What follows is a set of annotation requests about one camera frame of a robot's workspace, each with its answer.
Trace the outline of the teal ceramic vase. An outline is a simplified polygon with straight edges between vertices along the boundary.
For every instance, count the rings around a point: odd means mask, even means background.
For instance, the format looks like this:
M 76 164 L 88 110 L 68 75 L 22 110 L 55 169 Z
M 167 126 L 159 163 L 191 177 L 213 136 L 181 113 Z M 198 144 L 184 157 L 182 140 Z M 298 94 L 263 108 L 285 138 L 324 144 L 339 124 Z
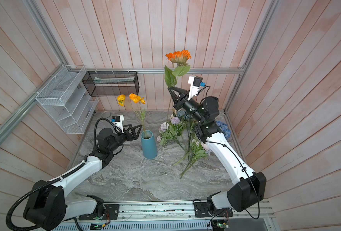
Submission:
M 158 155 L 157 144 L 151 131 L 146 130 L 141 134 L 141 145 L 143 156 L 147 159 L 154 159 Z

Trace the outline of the yellow poppy spray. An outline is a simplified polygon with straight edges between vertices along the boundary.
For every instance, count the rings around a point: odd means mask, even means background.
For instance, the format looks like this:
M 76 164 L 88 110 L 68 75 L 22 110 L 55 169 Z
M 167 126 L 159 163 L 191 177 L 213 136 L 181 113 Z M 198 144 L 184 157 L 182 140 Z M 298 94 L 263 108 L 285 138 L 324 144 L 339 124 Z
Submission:
M 128 98 L 129 100 L 126 100 L 126 96 L 124 94 L 121 94 L 116 99 L 120 106 L 125 106 L 126 103 L 129 103 L 132 111 L 135 113 L 135 115 L 141 122 L 142 131 L 144 132 L 144 138 L 148 138 L 146 134 L 146 125 L 145 125 L 146 111 L 142 107 L 142 105 L 145 105 L 145 100 L 143 97 L 140 97 L 139 95 L 135 93 L 130 93 Z

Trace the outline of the lilac pompom flower spray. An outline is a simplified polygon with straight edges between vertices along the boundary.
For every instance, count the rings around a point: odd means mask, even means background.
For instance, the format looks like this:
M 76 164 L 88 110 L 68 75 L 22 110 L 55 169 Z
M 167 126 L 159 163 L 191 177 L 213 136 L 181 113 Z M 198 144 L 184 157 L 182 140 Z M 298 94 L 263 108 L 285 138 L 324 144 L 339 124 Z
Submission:
M 179 116 L 173 116 L 160 125 L 157 141 L 162 146 L 165 146 L 168 141 L 172 141 L 186 151 L 186 148 L 183 144 L 183 131 L 185 129 L 185 120 Z

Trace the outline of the orange gerbera stem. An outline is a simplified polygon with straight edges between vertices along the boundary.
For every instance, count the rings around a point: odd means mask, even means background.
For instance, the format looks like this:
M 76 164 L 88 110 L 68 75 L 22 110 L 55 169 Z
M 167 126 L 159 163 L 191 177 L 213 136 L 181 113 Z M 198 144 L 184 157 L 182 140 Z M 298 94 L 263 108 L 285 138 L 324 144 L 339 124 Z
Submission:
M 188 50 L 181 50 L 165 54 L 165 57 L 173 65 L 172 68 L 164 66 L 165 93 L 168 93 L 168 89 L 176 87 L 178 79 L 189 72 L 191 67 L 188 61 L 192 56 Z

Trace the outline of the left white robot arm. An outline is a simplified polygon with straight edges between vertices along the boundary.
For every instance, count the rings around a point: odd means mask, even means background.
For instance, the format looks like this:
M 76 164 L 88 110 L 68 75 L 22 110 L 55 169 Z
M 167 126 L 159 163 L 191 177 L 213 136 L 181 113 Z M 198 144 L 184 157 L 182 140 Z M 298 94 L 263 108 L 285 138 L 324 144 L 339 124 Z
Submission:
M 83 181 L 96 172 L 105 168 L 114 156 L 118 155 L 123 144 L 133 141 L 146 134 L 144 126 L 145 113 L 136 110 L 141 124 L 133 126 L 123 125 L 124 117 L 114 116 L 105 118 L 111 127 L 94 131 L 93 150 L 85 156 L 83 161 L 63 175 L 50 181 L 40 180 L 32 190 L 23 195 L 12 205 L 6 215 L 6 225 L 13 231 L 31 231 L 42 228 L 47 231 L 55 229 L 61 222 L 73 219 L 78 220 L 81 215 L 90 215 L 95 219 L 107 217 L 107 209 L 103 199 L 88 195 L 77 201 L 66 202 L 66 197 Z M 14 210 L 28 200 L 23 217 L 32 222 L 30 227 L 17 227 L 12 222 Z

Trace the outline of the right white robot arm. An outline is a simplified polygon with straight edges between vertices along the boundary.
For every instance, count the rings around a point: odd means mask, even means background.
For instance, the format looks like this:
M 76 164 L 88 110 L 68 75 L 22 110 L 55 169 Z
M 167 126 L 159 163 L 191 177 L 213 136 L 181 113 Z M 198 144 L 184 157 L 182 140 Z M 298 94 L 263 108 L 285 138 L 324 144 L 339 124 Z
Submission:
M 205 144 L 220 160 L 228 172 L 232 188 L 218 192 L 208 198 L 214 210 L 233 208 L 242 212 L 264 198 L 266 177 L 255 172 L 238 156 L 226 140 L 215 118 L 219 114 L 216 97 L 207 97 L 201 104 L 181 93 L 171 95 L 175 109 L 184 109 L 197 123 L 194 127 L 197 138 Z

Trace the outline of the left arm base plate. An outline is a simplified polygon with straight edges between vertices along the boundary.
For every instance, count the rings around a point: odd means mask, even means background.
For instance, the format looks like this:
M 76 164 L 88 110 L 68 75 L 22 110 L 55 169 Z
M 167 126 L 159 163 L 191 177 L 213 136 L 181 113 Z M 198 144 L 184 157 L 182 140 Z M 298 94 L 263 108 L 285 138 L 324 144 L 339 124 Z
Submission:
M 79 220 L 116 220 L 118 213 L 119 204 L 100 204 L 93 213 L 79 216 Z

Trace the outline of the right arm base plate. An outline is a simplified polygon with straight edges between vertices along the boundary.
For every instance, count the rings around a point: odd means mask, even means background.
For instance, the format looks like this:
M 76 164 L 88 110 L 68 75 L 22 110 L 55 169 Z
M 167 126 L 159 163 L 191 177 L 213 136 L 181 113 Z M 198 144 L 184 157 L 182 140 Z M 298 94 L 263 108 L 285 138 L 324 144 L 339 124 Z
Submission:
M 210 201 L 201 201 L 195 199 L 192 202 L 194 206 L 194 214 L 197 218 L 207 218 L 207 217 L 233 217 L 233 210 L 231 208 L 217 209 Z

